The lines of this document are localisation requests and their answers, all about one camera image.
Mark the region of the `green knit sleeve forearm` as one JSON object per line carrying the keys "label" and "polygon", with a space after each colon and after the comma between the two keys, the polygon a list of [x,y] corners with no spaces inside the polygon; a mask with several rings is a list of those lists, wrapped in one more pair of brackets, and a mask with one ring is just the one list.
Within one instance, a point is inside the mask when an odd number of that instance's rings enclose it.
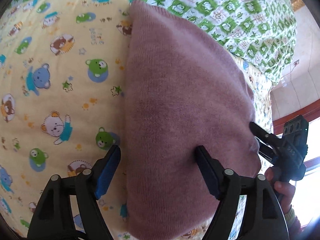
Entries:
{"label": "green knit sleeve forearm", "polygon": [[284,218],[289,232],[289,239],[295,239],[302,233],[302,227],[292,207],[284,215]]}

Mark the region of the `right hand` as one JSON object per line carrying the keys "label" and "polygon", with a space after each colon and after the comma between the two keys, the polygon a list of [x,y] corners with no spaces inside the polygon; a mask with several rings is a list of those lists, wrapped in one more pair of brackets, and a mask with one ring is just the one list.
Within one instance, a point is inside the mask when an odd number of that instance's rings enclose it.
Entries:
{"label": "right hand", "polygon": [[275,172],[274,167],[269,167],[266,172],[265,172],[265,177],[269,181],[269,183],[272,185],[273,189],[282,195],[282,199],[280,201],[280,206],[283,211],[283,214],[287,214],[292,205],[292,199],[295,195],[296,188],[295,186],[291,185],[290,183],[285,183],[281,181],[276,181],[274,179],[274,172]]}

